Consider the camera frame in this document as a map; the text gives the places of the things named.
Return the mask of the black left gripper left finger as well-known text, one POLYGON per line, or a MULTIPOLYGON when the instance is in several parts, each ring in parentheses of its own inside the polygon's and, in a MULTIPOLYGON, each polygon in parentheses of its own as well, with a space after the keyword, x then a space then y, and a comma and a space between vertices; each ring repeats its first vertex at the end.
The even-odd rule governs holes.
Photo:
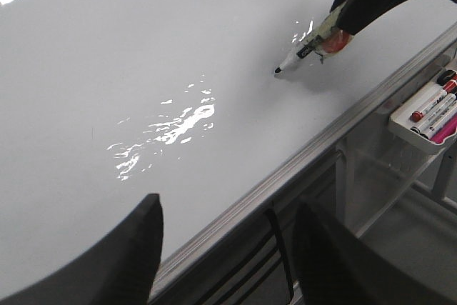
POLYGON ((161 261, 164 218, 148 194, 105 237, 2 304, 146 304, 161 261))

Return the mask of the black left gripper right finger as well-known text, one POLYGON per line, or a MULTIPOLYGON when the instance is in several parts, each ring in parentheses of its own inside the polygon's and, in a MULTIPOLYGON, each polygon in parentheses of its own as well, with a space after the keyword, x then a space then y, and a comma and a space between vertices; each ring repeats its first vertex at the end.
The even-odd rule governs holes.
POLYGON ((317 201, 300 201, 292 245, 305 304, 452 304, 381 258, 317 201))

